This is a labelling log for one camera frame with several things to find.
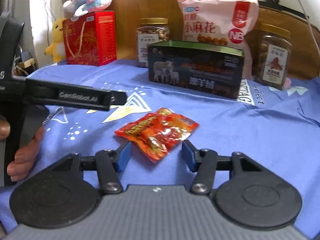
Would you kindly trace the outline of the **red orange snack packet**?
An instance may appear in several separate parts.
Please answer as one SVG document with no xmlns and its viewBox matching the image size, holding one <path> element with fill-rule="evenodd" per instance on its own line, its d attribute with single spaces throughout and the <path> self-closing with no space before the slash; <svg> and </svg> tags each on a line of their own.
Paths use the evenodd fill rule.
<svg viewBox="0 0 320 240">
<path fill-rule="evenodd" d="M 199 124 L 194 120 L 162 107 L 124 125 L 114 133 L 134 142 L 150 161 L 156 163 L 198 127 Z"/>
</svg>

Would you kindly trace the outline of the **blue printed cloth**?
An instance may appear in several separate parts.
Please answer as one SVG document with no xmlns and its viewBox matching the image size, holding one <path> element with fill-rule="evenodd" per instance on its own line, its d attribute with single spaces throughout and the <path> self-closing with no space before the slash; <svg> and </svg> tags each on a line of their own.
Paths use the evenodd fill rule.
<svg viewBox="0 0 320 240">
<path fill-rule="evenodd" d="M 303 198 L 296 227 L 309 237 L 319 233 L 319 79 L 293 79 L 277 90 L 254 81 L 240 83 L 237 100 L 149 81 L 148 70 L 118 60 L 104 67 L 43 67 L 32 79 L 68 82 L 127 93 L 133 112 L 51 107 L 35 171 L 67 153 L 92 154 L 119 145 L 115 131 L 161 107 L 199 124 L 190 141 L 221 155 L 247 154 L 293 184 Z"/>
</svg>

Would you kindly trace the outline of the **yellow plush toy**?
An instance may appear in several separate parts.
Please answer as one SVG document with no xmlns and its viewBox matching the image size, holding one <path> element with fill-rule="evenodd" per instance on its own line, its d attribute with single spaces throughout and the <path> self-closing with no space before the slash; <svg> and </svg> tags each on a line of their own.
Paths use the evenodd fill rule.
<svg viewBox="0 0 320 240">
<path fill-rule="evenodd" d="M 63 36 L 63 21 L 65 20 L 66 18 L 59 18 L 53 23 L 52 43 L 44 51 L 45 55 L 52 56 L 54 63 L 60 62 L 66 58 Z"/>
</svg>

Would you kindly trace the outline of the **red gift box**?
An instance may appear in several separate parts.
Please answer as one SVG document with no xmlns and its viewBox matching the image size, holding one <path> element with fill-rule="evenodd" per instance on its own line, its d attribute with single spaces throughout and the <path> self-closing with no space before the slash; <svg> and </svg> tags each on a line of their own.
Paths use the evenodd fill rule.
<svg viewBox="0 0 320 240">
<path fill-rule="evenodd" d="M 92 12 L 63 21 L 68 64 L 103 66 L 117 59 L 114 11 Z"/>
</svg>

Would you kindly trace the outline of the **dark rectangular tin box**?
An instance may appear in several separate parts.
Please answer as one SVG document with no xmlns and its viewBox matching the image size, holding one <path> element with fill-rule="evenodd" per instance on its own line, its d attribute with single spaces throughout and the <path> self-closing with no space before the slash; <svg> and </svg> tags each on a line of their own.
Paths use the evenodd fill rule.
<svg viewBox="0 0 320 240">
<path fill-rule="evenodd" d="M 239 94 L 244 51 L 188 41 L 148 45 L 149 80 L 229 99 Z"/>
</svg>

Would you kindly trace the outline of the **nut jar gold lid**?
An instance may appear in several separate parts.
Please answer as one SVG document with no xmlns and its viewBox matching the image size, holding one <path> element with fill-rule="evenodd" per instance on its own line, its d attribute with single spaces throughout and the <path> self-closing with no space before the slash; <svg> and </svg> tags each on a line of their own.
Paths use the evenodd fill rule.
<svg viewBox="0 0 320 240">
<path fill-rule="evenodd" d="M 148 45 L 155 42 L 167 41 L 170 36 L 168 19 L 163 17 L 148 17 L 139 19 L 136 29 L 137 66 L 148 66 Z"/>
</svg>

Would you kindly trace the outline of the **pecan jar gold lid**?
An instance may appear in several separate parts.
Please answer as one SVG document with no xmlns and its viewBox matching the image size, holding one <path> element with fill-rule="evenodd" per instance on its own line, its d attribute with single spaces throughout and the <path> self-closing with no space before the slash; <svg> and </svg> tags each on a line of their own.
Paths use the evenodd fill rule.
<svg viewBox="0 0 320 240">
<path fill-rule="evenodd" d="M 291 56 L 291 33 L 271 24 L 262 24 L 255 80 L 281 90 L 287 77 Z"/>
</svg>

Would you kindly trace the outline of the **brown wooden headboard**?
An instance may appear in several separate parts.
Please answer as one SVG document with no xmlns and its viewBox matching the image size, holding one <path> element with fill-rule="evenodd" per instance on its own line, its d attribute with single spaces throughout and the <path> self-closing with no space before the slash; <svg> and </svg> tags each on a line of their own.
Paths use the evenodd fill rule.
<svg viewBox="0 0 320 240">
<path fill-rule="evenodd" d="M 309 80 L 319 74 L 319 29 L 292 13 L 270 7 L 268 2 L 245 0 L 112 0 L 115 12 L 117 55 L 135 58 L 135 31 L 141 18 L 166 18 L 170 38 L 225 44 L 245 52 L 243 77 L 257 73 L 261 25 L 287 30 L 292 44 L 287 67 L 290 77 Z"/>
</svg>

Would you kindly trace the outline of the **pink twisted-dough snack bag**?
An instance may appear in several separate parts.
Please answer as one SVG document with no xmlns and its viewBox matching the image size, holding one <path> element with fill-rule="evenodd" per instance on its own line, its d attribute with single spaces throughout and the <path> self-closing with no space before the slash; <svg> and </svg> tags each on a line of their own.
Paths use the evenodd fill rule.
<svg viewBox="0 0 320 240">
<path fill-rule="evenodd" d="M 177 0 L 183 14 L 182 40 L 242 49 L 242 77 L 252 77 L 252 56 L 245 36 L 259 15 L 257 0 Z"/>
</svg>

